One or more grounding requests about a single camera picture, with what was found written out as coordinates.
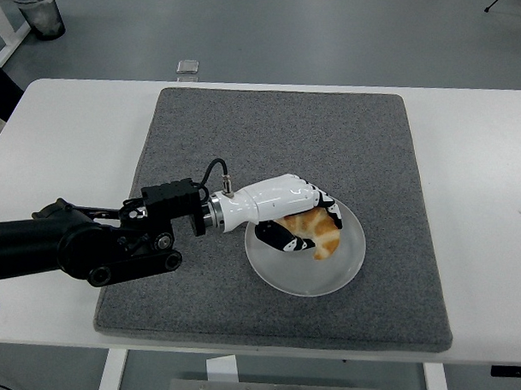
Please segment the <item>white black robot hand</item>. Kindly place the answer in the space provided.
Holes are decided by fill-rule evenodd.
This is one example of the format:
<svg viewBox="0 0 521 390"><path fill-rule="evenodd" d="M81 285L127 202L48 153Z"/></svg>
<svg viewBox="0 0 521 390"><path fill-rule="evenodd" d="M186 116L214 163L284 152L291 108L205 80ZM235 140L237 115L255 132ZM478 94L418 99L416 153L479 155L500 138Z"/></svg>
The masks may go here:
<svg viewBox="0 0 521 390"><path fill-rule="evenodd" d="M284 174L211 196L212 218L223 232L251 223L259 241L284 252L312 249L317 261L330 257L340 246L339 205L298 176Z"/></svg>

